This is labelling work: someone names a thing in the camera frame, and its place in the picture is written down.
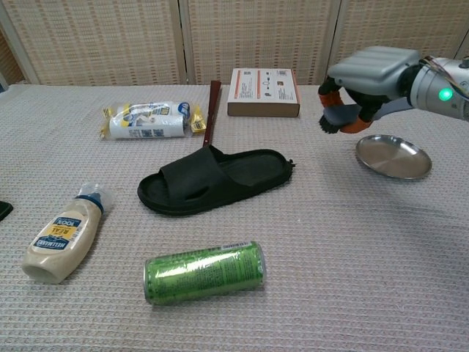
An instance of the green can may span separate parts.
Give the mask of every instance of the green can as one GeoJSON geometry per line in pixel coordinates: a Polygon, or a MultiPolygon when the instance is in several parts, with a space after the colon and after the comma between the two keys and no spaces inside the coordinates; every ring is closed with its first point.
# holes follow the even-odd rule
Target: green can
{"type": "Polygon", "coordinates": [[[262,249],[253,241],[165,255],[145,262],[145,299],[168,305],[255,288],[265,277],[262,249]]]}

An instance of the green light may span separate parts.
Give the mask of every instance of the green light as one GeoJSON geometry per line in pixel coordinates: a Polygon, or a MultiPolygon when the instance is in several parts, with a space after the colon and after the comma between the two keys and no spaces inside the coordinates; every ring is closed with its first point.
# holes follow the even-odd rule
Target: green light
{"type": "Polygon", "coordinates": [[[453,91],[451,90],[451,88],[443,88],[439,94],[439,97],[442,101],[450,100],[452,96],[453,96],[453,91]]]}

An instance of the robotic arm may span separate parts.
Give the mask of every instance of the robotic arm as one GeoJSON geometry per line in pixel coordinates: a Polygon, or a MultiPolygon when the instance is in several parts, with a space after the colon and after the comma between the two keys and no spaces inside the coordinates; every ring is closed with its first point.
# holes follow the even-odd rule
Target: robotic arm
{"type": "Polygon", "coordinates": [[[329,68],[319,88],[321,128],[357,133],[386,114],[420,109],[469,122],[469,57],[462,61],[374,46],[329,68]],[[355,105],[344,105],[344,87],[355,105]]]}

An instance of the packaged item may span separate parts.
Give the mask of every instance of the packaged item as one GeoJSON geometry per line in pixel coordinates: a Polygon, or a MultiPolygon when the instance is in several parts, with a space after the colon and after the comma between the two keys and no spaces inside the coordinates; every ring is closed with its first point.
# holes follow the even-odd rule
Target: packaged item
{"type": "Polygon", "coordinates": [[[119,104],[103,109],[102,139],[169,138],[191,136],[191,106],[164,101],[119,104]]]}
{"type": "Polygon", "coordinates": [[[260,286],[266,277],[264,255],[256,242],[166,255],[147,260],[146,300],[173,304],[260,286]]]}
{"type": "Polygon", "coordinates": [[[29,245],[22,269],[39,282],[58,284],[89,251],[104,210],[113,195],[101,185],[85,183],[65,209],[29,245]]]}
{"type": "Polygon", "coordinates": [[[295,71],[235,68],[227,108],[229,116],[298,117],[300,95],[295,71]]]}

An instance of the woven screen panel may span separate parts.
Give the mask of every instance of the woven screen panel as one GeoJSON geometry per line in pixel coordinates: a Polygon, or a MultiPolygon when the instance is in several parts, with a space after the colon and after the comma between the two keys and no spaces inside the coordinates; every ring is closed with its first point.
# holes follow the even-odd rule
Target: woven screen panel
{"type": "Polygon", "coordinates": [[[292,68],[299,84],[318,83],[332,6],[328,0],[189,0],[196,83],[229,84],[236,67],[292,68]]]}
{"type": "Polygon", "coordinates": [[[462,59],[465,56],[469,56],[469,32],[458,50],[457,59],[462,59]]]}
{"type": "Polygon", "coordinates": [[[171,0],[3,0],[41,84],[178,84],[171,0]]]}
{"type": "Polygon", "coordinates": [[[24,79],[18,63],[13,56],[7,41],[0,32],[0,74],[8,84],[14,84],[24,79]]]}
{"type": "Polygon", "coordinates": [[[347,0],[331,63],[372,45],[453,57],[466,30],[467,0],[347,0]]]}

